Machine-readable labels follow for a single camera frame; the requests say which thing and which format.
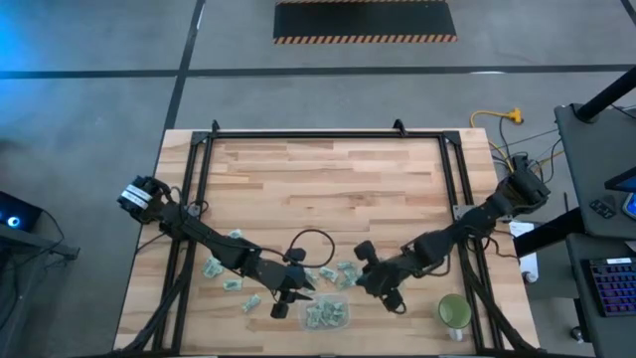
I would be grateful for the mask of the black round pole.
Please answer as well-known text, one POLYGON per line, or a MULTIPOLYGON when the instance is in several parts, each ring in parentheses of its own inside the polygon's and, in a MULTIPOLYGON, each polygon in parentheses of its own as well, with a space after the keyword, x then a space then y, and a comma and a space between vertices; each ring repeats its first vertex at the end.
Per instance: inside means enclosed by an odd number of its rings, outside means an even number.
POLYGON ((636 88, 636 66, 603 89, 587 103, 574 110, 575 117, 584 123, 594 123, 597 116, 617 100, 636 88))

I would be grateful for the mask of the dark grey desk top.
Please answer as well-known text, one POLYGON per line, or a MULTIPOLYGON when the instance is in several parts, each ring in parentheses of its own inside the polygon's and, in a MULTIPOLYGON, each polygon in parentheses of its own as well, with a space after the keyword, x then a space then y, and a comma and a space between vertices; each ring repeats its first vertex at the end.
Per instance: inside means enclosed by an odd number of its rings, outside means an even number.
POLYGON ((601 112, 594 123, 579 121, 572 106, 555 108, 556 124, 585 230, 592 236, 636 240, 636 221, 622 212, 627 196, 604 183, 636 166, 636 119, 616 109, 601 112), (611 219, 589 204, 602 200, 616 212, 611 219))

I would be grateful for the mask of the black hazard-striped floor mat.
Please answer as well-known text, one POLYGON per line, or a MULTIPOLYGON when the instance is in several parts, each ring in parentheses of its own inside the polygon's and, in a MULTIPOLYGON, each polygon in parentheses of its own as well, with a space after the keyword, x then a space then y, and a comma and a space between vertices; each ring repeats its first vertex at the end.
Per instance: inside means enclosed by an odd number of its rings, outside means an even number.
POLYGON ((445 0, 279 0, 276 45, 454 43, 445 0))

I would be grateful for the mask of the white plastic base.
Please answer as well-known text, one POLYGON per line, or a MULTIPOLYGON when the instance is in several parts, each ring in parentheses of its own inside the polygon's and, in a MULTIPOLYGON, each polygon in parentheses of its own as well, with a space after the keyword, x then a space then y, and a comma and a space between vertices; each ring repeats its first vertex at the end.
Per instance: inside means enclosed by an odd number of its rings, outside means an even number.
MULTIPOLYGON (((517 242, 518 237, 522 234, 526 234, 533 230, 535 225, 533 223, 512 221, 509 223, 510 233, 513 236, 514 243, 517 242)), ((522 278, 525 284, 533 284, 539 278, 539 266, 538 258, 536 254, 527 254, 519 256, 520 270, 522 278)))

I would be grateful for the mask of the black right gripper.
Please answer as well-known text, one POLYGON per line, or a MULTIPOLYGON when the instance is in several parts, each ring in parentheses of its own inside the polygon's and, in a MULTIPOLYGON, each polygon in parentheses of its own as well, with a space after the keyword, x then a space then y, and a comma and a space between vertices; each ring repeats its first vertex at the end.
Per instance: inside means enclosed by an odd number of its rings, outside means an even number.
POLYGON ((366 294, 379 298, 387 311, 405 313, 403 298, 398 291, 398 286, 403 281, 401 274, 405 268, 404 255, 380 260, 370 241, 363 241, 355 246, 354 252, 359 261, 367 262, 357 278, 358 286, 366 294))

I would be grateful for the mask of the black computer with blue light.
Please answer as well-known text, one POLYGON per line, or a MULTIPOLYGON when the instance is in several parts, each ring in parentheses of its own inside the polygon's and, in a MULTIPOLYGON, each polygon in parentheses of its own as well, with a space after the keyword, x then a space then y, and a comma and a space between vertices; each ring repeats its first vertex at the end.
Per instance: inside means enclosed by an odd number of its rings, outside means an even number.
POLYGON ((0 191, 0 225, 31 233, 43 210, 0 191))

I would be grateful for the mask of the blue-lit screen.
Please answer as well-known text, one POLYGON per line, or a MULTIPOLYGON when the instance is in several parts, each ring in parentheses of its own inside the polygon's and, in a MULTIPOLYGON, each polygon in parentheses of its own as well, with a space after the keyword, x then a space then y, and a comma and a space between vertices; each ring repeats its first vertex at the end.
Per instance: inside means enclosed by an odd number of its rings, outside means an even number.
POLYGON ((627 194, 622 212, 636 221, 636 166, 607 180, 604 183, 607 190, 624 192, 627 194))

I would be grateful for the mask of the backlit computer keyboard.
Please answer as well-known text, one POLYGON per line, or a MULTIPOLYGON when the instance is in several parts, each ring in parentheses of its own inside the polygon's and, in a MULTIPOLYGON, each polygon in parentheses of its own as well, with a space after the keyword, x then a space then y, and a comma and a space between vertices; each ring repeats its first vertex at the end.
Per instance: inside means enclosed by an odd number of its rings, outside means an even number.
POLYGON ((636 258, 582 260, 581 266, 601 316, 636 315, 636 258))

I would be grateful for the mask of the black aluminium rig frame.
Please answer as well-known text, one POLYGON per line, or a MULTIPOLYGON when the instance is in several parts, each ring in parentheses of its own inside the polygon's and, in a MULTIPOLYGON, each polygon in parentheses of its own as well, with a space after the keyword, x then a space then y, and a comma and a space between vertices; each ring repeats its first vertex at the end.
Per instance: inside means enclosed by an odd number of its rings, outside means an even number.
POLYGON ((188 213, 222 235, 240 229, 243 239, 273 249, 266 259, 281 263, 295 249, 304 269, 319 282, 315 294, 349 298, 351 319, 340 330, 301 328, 300 302, 285 318, 272 318, 278 298, 260 283, 224 268, 205 278, 212 254, 194 241, 164 234, 137 255, 117 331, 113 355, 122 358, 242 355, 347 358, 376 355, 446 356, 472 353, 492 357, 535 357, 537 337, 522 295, 512 240, 492 263, 482 242, 471 237, 454 246, 441 266, 397 288, 405 313, 385 309, 379 298, 356 285, 340 290, 352 262, 360 274, 367 264, 354 248, 370 241, 381 260, 421 234, 442 230, 496 190, 494 173, 470 166, 471 140, 484 133, 468 128, 327 131, 171 130, 165 137, 154 177, 171 188, 188 213), (319 274, 327 267, 335 283, 319 274), (226 279, 241 279, 241 291, 224 291, 226 279), (453 341, 438 316, 440 299, 464 296, 471 323, 463 340, 453 341), (253 295, 259 306, 244 313, 253 295))

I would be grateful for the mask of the small black controller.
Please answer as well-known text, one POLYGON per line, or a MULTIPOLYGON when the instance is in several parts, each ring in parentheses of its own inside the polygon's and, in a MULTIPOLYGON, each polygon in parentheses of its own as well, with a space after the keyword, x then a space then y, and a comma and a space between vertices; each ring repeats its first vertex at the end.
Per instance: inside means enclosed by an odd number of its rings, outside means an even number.
POLYGON ((615 210, 602 200, 596 199, 589 204, 590 209, 603 219, 611 219, 616 215, 615 210))

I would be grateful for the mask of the black lower desk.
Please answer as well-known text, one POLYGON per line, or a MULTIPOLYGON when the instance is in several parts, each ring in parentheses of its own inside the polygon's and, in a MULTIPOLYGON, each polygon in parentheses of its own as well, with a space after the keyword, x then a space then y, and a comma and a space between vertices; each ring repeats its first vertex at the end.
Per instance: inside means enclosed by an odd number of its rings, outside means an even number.
POLYGON ((636 253, 620 241, 581 234, 568 235, 565 243, 578 292, 576 310, 584 340, 592 344, 597 358, 636 358, 636 315, 601 316, 581 266, 582 260, 636 258, 636 253))

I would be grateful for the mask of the clear plastic container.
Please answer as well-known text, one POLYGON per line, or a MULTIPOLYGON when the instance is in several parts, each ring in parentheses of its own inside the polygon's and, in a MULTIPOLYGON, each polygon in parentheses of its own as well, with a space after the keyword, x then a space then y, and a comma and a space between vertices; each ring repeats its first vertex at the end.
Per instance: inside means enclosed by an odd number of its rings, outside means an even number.
POLYGON ((334 331, 344 329, 351 319, 349 298, 340 293, 315 294, 312 300, 303 300, 298 309, 298 320, 302 329, 312 332, 334 331), (333 318, 329 321, 314 320, 308 309, 324 302, 334 306, 333 318))

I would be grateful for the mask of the black desk support beam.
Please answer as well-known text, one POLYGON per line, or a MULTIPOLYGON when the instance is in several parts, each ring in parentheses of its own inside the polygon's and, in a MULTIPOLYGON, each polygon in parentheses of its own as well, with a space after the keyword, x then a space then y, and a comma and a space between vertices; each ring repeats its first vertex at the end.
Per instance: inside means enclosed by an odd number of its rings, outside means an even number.
POLYGON ((581 211, 572 209, 557 218, 521 234, 514 239, 518 257, 524 257, 543 248, 563 241, 569 234, 584 234, 581 211))

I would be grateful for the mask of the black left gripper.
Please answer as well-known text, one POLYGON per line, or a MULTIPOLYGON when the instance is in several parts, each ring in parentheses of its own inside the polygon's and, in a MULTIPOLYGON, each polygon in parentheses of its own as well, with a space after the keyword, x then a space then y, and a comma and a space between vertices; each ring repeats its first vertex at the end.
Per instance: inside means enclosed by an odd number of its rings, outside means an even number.
POLYGON ((304 269, 293 263, 284 266, 272 260, 260 259, 257 263, 257 280, 272 291, 272 295, 279 293, 270 311, 272 318, 285 318, 289 305, 296 300, 312 300, 312 297, 300 293, 299 289, 315 290, 314 285, 306 280, 304 269))

